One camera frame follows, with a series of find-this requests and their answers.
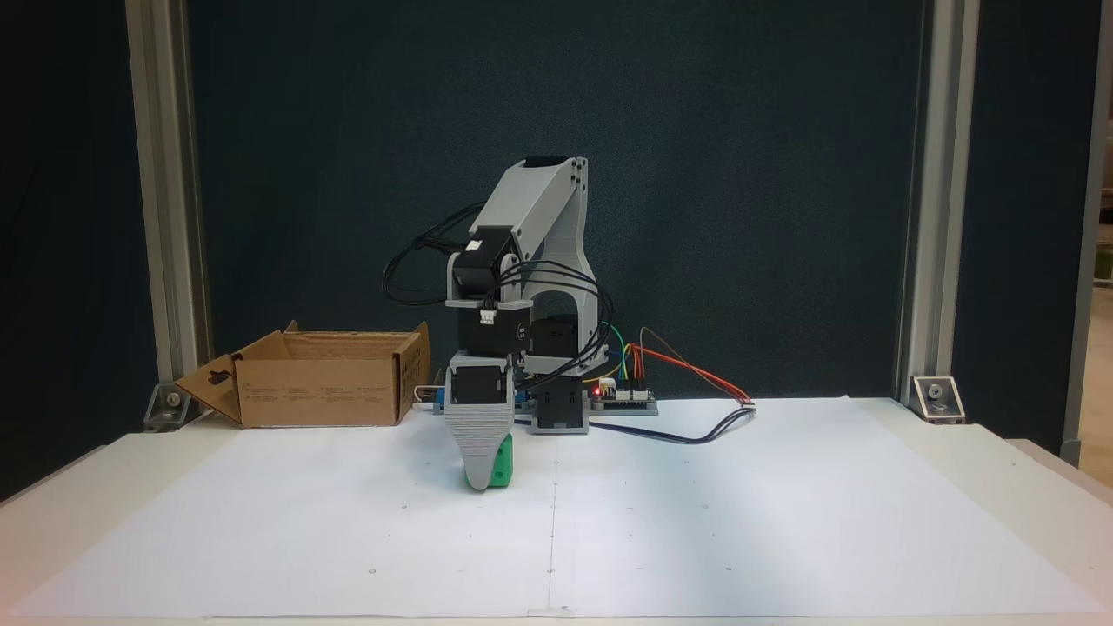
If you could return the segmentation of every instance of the red wire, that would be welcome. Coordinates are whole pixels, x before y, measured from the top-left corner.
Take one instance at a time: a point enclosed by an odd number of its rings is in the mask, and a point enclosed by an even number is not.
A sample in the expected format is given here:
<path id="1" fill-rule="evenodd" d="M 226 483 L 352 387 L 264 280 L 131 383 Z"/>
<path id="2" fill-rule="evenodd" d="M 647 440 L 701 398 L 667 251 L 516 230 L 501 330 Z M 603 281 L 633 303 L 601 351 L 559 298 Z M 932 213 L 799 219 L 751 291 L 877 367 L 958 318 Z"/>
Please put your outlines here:
<path id="1" fill-rule="evenodd" d="M 667 361 L 669 363 L 672 363 L 673 365 L 680 365 L 681 368 L 688 368 L 688 369 L 692 370 L 693 372 L 701 373 L 705 376 L 707 376 L 707 378 L 709 378 L 709 379 L 718 382 L 719 384 L 726 387 L 727 389 L 733 391 L 738 395 L 738 398 L 740 400 L 743 400 L 746 402 L 750 401 L 749 394 L 747 394 L 745 391 L 742 391 L 741 388 L 739 388 L 737 384 L 735 384 L 732 382 L 725 381 L 725 380 L 720 379 L 719 376 L 712 374 L 711 372 L 708 372 L 707 370 L 703 370 L 701 368 L 697 368 L 696 365 L 689 365 L 688 363 L 684 363 L 683 361 L 681 361 L 679 359 L 673 359 L 672 356 L 669 356 L 669 355 L 666 355 L 666 354 L 661 354 L 660 352 L 654 352 L 654 351 L 652 351 L 652 350 L 650 350 L 648 348 L 642 348 L 642 346 L 638 345 L 637 343 L 632 343 L 630 345 L 633 346 L 633 350 L 634 350 L 636 354 L 640 355 L 641 352 L 644 352 L 646 354 L 649 354 L 650 356 L 653 356 L 656 359 L 660 359 L 661 361 Z M 644 368 L 644 361 L 641 361 L 641 366 Z"/>

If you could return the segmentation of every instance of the dark fabric panel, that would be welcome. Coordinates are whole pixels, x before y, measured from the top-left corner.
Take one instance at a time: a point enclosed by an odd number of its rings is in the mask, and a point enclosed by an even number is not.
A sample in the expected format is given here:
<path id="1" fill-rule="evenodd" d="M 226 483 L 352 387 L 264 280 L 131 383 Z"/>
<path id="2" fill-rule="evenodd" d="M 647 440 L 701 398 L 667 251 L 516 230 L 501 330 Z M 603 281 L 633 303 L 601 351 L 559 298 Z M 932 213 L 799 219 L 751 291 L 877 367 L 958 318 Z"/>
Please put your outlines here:
<path id="1" fill-rule="evenodd" d="M 1100 0 L 983 0 L 953 372 L 973 421 L 1058 453 Z"/>
<path id="2" fill-rule="evenodd" d="M 141 428 L 158 382 L 124 2 L 2 21 L 0 499 Z"/>
<path id="3" fill-rule="evenodd" d="M 217 349 L 432 323 L 380 293 L 531 154 L 591 159 L 619 329 L 758 395 L 892 393 L 923 3 L 190 2 Z M 433 253 L 401 272 L 441 287 Z M 654 385 L 707 394 L 684 374 Z"/>

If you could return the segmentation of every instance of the green object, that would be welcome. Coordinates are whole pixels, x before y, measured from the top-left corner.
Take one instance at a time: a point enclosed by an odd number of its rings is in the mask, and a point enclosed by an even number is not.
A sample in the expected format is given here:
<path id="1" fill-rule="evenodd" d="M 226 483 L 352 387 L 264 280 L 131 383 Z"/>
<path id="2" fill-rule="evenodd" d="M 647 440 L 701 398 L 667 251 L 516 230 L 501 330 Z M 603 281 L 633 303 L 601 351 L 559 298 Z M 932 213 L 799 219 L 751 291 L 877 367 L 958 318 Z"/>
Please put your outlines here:
<path id="1" fill-rule="evenodd" d="M 491 469 L 491 482 L 487 487 L 505 487 L 510 485 L 510 477 L 514 473 L 514 436 L 506 434 L 506 439 L 502 440 L 502 446 L 499 446 L 499 451 L 494 454 L 494 468 Z M 464 475 L 464 481 L 467 482 L 467 475 Z"/>
<path id="2" fill-rule="evenodd" d="M 1099 281 L 1113 278 L 1113 243 L 1097 244 L 1097 258 L 1094 260 L 1094 277 Z"/>

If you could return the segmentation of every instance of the open cardboard box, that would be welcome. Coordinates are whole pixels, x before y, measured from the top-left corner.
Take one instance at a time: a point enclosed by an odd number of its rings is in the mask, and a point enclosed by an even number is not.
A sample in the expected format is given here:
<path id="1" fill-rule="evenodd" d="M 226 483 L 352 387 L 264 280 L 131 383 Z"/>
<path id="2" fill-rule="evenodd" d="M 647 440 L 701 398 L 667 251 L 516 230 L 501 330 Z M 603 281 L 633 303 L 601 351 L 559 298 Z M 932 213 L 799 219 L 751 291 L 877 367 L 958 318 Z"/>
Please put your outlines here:
<path id="1" fill-rule="evenodd" d="M 429 370 L 424 323 L 370 333 L 301 332 L 290 322 L 177 384 L 243 428 L 394 426 Z"/>

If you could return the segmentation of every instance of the metal post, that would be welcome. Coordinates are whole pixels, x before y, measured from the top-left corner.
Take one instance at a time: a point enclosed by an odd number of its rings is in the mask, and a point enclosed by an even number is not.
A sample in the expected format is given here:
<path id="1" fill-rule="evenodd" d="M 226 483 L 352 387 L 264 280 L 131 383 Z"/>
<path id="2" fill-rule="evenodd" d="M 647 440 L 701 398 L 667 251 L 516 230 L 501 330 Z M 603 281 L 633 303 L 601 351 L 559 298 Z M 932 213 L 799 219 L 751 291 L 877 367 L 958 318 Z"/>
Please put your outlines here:
<path id="1" fill-rule="evenodd" d="M 979 6 L 937 0 L 930 16 L 919 202 L 908 231 L 895 381 L 906 405 L 914 400 L 912 376 L 951 374 Z"/>
<path id="2" fill-rule="evenodd" d="M 126 0 L 158 376 L 211 353 L 185 0 Z"/>
<path id="3" fill-rule="evenodd" d="M 1105 137 L 1109 134 L 1110 87 L 1113 82 L 1113 1 L 1103 0 L 1097 35 L 1097 74 L 1094 77 L 1094 111 L 1090 130 L 1090 166 L 1086 172 L 1086 205 L 1082 218 L 1078 254 L 1078 295 L 1074 304 L 1074 336 L 1071 370 L 1066 383 L 1066 419 L 1060 457 L 1077 467 L 1082 453 L 1078 421 L 1082 417 L 1082 385 L 1086 370 L 1086 340 L 1090 336 L 1090 304 L 1094 287 L 1094 256 L 1097 254 L 1097 222 L 1102 183 L 1105 177 Z"/>

